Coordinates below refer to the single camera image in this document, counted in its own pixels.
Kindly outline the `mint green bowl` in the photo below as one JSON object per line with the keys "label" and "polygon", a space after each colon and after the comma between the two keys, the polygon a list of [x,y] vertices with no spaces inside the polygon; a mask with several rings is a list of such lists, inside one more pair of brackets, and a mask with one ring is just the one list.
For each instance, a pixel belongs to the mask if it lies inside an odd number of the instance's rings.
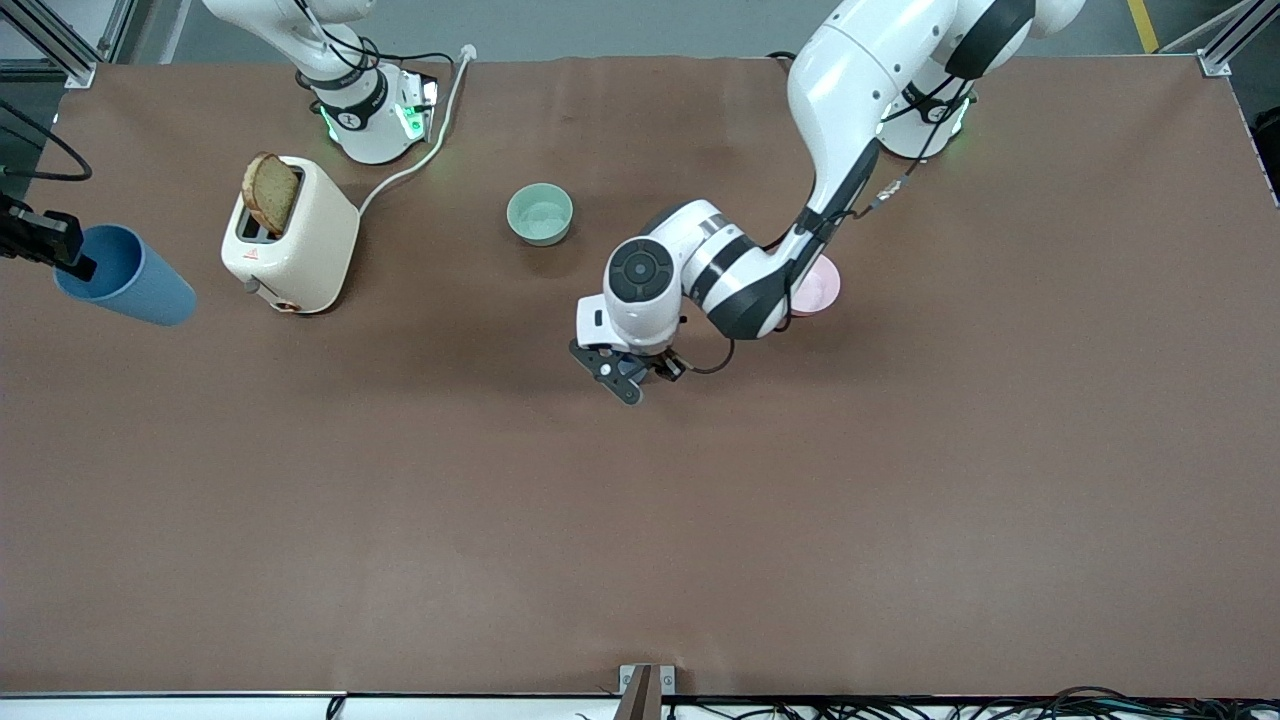
{"label": "mint green bowl", "polygon": [[516,191],[506,208],[508,227],[525,242],[547,247],[564,240],[573,219],[573,200],[553,183],[532,183]]}

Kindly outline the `brown table mat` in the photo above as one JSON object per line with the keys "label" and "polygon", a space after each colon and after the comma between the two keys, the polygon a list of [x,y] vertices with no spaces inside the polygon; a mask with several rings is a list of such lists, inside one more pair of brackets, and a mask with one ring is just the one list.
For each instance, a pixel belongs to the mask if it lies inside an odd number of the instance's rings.
{"label": "brown table mat", "polygon": [[[1280,210],[1231,85],[1018,58],[829,246],[827,311],[628,407],[570,355],[612,249],[812,167],[777,63],[479,63],[340,304],[220,259],[248,160],[384,168],[283,65],[108,67],[28,200],[195,288],[161,328],[0,261],[0,691],[1280,697]],[[573,200],[561,242],[511,196]]]}

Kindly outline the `pale pink bowl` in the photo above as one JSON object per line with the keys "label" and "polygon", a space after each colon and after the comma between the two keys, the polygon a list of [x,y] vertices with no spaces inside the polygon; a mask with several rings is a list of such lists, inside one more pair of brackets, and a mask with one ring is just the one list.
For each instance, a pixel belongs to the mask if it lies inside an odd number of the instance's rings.
{"label": "pale pink bowl", "polygon": [[812,316],[831,307],[841,291],[838,268],[820,255],[805,274],[800,286],[792,292],[790,314],[792,316]]}

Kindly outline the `brown bread slice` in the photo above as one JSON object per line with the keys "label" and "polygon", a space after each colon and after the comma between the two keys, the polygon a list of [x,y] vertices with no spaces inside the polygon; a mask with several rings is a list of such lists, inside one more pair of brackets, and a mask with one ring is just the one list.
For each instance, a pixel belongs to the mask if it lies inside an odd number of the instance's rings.
{"label": "brown bread slice", "polygon": [[246,167],[241,197],[250,215],[270,234],[285,232],[300,190],[294,169],[276,154],[259,152]]}

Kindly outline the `cream white toaster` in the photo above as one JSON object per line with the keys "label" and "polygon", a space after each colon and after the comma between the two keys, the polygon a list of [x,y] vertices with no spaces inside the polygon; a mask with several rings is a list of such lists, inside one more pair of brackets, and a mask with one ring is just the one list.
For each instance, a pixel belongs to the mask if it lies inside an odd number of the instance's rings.
{"label": "cream white toaster", "polygon": [[239,190],[221,240],[221,263],[247,293],[278,313],[324,313],[346,282],[360,213],[320,165],[279,158],[301,181],[285,232],[266,232],[244,208]]}

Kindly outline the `aluminium frame profile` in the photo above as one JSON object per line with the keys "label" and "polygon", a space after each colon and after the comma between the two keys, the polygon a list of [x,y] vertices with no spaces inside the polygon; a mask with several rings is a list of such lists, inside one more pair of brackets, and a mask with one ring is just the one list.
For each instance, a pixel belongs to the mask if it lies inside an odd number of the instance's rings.
{"label": "aluminium frame profile", "polygon": [[88,88],[119,61],[140,0],[0,0],[0,81]]}
{"label": "aluminium frame profile", "polygon": [[1192,55],[1207,78],[1229,77],[1230,60],[1280,19],[1280,0],[1239,0],[1210,20],[1156,49]]}

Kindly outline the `metal mounting bracket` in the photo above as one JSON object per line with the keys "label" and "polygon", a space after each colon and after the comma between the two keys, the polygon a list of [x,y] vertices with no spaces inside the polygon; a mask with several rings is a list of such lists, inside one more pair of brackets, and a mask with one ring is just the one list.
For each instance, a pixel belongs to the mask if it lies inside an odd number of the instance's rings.
{"label": "metal mounting bracket", "polygon": [[612,720],[675,720],[666,700],[677,694],[678,671],[668,664],[620,666],[620,702]]}

